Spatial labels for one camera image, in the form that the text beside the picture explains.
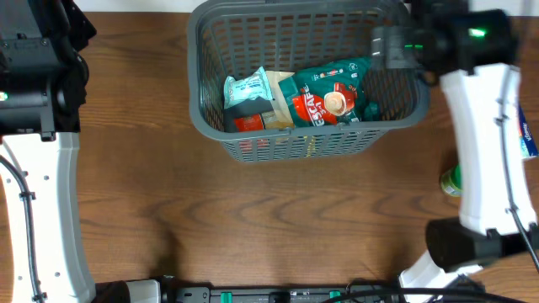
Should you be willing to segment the orange pasta package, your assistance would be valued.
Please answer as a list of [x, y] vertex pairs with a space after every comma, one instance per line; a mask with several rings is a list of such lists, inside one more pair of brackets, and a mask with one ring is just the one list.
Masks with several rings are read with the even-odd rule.
[[288, 121], [279, 120], [274, 111], [237, 118], [233, 123], [239, 132], [282, 130], [294, 126]]

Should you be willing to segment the beige paper pouch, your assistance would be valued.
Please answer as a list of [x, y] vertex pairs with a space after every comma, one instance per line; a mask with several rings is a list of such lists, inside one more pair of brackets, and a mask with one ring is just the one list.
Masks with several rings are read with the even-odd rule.
[[293, 75], [293, 72], [266, 71], [273, 99], [271, 104], [279, 122], [293, 126], [290, 110], [279, 86], [279, 82]]

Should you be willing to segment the light blue wipes packet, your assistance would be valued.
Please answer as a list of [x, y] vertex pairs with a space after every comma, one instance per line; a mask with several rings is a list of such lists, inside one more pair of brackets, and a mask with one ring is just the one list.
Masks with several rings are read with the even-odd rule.
[[262, 66], [251, 76], [241, 80], [228, 76], [224, 82], [223, 93], [224, 109], [258, 98], [266, 101], [273, 99], [270, 80]]

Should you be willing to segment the green coffee bag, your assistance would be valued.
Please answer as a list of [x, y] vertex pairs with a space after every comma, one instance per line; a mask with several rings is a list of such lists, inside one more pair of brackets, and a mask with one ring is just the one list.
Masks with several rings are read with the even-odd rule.
[[278, 82], [296, 127], [360, 122], [369, 102], [362, 86], [371, 59], [331, 61], [295, 72]]

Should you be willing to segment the green lid jar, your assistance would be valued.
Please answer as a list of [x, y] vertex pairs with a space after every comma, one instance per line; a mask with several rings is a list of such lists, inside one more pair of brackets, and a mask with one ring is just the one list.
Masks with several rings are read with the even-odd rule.
[[441, 175], [440, 187], [445, 194], [452, 197], [460, 197], [462, 195], [462, 178], [459, 165], [456, 165]]

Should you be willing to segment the tissue pack multipack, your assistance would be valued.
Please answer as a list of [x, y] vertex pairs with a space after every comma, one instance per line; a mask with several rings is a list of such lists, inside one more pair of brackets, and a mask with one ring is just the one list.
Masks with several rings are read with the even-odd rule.
[[519, 107], [519, 137], [522, 158], [525, 160], [538, 157], [538, 149], [532, 136], [526, 117], [521, 107]]

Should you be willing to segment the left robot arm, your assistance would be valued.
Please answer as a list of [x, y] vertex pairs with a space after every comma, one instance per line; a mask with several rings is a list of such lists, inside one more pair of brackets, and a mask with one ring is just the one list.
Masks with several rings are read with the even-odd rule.
[[77, 202], [79, 110], [96, 30], [72, 1], [1, 3], [1, 180], [15, 302], [158, 302], [153, 279], [96, 283]]

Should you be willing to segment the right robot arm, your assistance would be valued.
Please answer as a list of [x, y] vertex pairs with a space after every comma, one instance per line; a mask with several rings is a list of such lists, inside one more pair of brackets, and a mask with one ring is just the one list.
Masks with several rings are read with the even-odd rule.
[[458, 216], [427, 225], [426, 252], [398, 278], [404, 300], [433, 302], [501, 258], [535, 257], [538, 219], [521, 156], [519, 37], [510, 17], [465, 1], [414, 1], [411, 18], [406, 47], [446, 96], [463, 190]]

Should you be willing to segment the grey plastic basket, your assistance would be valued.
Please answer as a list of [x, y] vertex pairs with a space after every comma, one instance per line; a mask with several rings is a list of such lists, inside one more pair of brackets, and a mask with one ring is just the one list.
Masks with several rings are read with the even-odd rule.
[[406, 26], [400, 1], [207, 1], [189, 18], [189, 114], [195, 128], [240, 162], [328, 157], [364, 151], [390, 130], [418, 124], [429, 88], [412, 69], [370, 70], [361, 86], [381, 111], [374, 122], [239, 133], [224, 114], [227, 77], [263, 67], [295, 72], [368, 56], [379, 26]]

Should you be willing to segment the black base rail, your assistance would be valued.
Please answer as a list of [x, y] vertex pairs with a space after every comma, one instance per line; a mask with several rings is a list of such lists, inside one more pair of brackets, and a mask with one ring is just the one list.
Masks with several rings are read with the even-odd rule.
[[[367, 290], [390, 290], [380, 284], [349, 284], [343, 288], [295, 288], [295, 289], [212, 289], [208, 287], [189, 287], [168, 290], [161, 294], [161, 302], [176, 303], [308, 303], [322, 302], [337, 296]], [[485, 302], [478, 298], [456, 295], [414, 295], [426, 302]], [[407, 302], [404, 295], [371, 295], [340, 302]]]

